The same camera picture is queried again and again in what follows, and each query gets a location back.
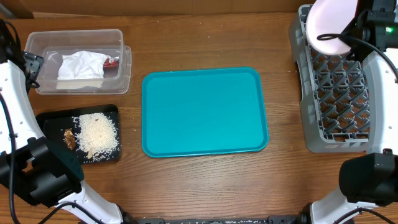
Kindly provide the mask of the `large white dinner plate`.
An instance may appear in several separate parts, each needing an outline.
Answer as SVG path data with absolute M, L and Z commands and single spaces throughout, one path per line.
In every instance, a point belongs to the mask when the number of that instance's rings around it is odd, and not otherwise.
M 340 34 L 354 19 L 358 0 L 316 0 L 306 21 L 306 35 L 310 45 L 325 55 L 343 55 L 351 50 L 340 39 L 318 40 L 322 34 Z

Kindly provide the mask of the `white napkin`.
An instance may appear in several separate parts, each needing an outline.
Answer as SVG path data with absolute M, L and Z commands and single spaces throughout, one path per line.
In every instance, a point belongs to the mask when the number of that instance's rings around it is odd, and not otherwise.
M 104 63 L 109 55 L 79 51 L 62 56 L 62 65 L 58 71 L 58 80 L 99 79 L 104 77 Z

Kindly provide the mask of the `red sauce packet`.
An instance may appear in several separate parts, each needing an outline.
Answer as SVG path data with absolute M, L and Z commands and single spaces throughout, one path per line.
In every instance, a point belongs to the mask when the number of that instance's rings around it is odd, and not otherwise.
M 103 68 L 116 68 L 119 66 L 119 57 L 110 57 L 104 61 Z

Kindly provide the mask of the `brown food scrap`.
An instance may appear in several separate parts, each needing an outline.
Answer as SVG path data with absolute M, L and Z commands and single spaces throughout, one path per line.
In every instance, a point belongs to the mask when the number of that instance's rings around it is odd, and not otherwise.
M 65 130 L 63 134 L 63 140 L 67 145 L 67 148 L 69 148 L 71 151 L 74 151 L 76 149 L 76 140 L 72 129 Z

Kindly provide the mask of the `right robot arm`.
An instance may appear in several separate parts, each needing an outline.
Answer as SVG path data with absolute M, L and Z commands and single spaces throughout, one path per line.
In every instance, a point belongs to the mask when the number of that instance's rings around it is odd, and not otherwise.
M 352 223 L 397 202 L 397 2 L 317 0 L 289 29 L 306 147 L 358 152 L 298 223 Z

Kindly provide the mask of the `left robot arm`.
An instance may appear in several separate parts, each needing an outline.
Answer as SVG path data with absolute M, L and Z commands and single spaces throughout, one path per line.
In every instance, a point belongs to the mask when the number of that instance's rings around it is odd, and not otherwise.
M 47 139 L 29 102 L 38 88 L 41 56 L 24 52 L 16 28 L 1 21 L 1 185 L 9 191 L 12 221 L 18 223 L 14 197 L 53 210 L 64 209 L 84 223 L 135 223 L 119 205 L 101 197 L 84 180 L 77 156 Z

